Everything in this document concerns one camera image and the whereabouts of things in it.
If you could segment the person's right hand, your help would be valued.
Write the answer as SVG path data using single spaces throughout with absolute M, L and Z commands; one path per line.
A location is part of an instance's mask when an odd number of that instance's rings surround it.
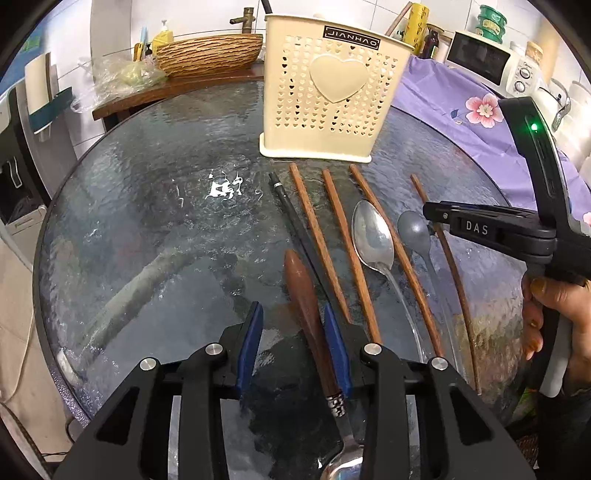
M 522 279 L 522 350 L 530 360 L 543 348 L 542 307 L 558 311 L 572 322 L 572 350 L 563 380 L 568 395 L 590 388 L 590 281 L 573 285 L 546 277 Z

